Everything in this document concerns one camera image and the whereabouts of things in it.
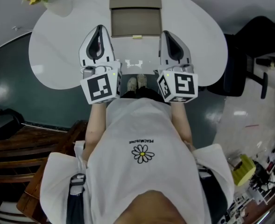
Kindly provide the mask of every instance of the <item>open box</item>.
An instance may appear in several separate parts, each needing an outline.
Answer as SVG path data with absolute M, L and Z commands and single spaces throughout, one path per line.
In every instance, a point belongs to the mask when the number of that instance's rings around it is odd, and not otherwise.
M 110 0 L 112 37 L 160 36 L 161 0 Z

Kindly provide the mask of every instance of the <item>white t-shirt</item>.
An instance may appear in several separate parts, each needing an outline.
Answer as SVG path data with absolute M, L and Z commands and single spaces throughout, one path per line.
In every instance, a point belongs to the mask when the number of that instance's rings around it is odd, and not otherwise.
M 80 156 L 80 148 L 75 151 Z M 220 145 L 190 152 L 171 123 L 169 105 L 147 98 L 117 99 L 107 107 L 106 131 L 88 160 L 88 168 L 79 158 L 50 154 L 41 206 L 52 224 L 64 224 L 70 178 L 83 172 L 86 224 L 113 224 L 148 190 L 162 192 L 188 224 L 209 224 L 197 164 L 217 174 L 230 206 L 234 184 Z

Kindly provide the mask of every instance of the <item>white sleeve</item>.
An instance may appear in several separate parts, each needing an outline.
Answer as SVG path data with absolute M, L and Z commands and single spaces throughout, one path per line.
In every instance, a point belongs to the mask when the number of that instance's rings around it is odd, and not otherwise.
M 226 157 L 219 144 L 200 148 L 192 152 L 198 164 L 211 169 L 227 199 L 228 208 L 233 203 L 235 184 Z
M 61 153 L 49 155 L 43 174 L 40 203 L 52 224 L 65 224 L 70 179 L 79 173 L 78 159 Z

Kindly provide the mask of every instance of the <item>forearm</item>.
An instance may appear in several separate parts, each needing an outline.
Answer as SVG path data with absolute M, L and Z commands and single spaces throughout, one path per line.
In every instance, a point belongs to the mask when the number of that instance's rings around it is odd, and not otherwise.
M 183 103 L 171 103 L 171 122 L 181 139 L 192 145 L 192 135 Z
M 93 104 L 85 133 L 83 160 L 88 160 L 106 129 L 106 103 Z

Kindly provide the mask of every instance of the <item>skin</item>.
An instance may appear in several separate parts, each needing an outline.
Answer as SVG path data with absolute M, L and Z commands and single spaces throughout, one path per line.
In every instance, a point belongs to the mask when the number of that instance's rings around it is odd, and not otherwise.
M 171 121 L 185 144 L 192 145 L 192 135 L 184 104 L 171 103 Z M 92 105 L 82 154 L 88 161 L 106 129 L 106 103 Z M 114 224 L 187 224 L 163 193 L 150 190 L 138 195 Z

